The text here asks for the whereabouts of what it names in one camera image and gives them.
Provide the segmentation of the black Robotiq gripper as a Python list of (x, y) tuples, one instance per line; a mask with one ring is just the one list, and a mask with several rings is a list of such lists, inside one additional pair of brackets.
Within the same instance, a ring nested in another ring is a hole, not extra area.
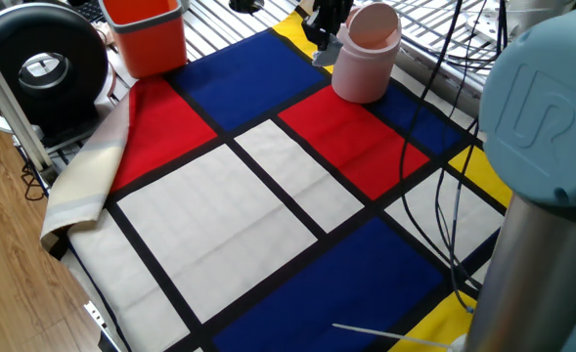
[(346, 22), (352, 6), (353, 0), (315, 0), (313, 10), (321, 21), (327, 22), (327, 31), (316, 17), (306, 17), (301, 27), (307, 40), (315, 44), (318, 51), (325, 51), (335, 39), (340, 26)]

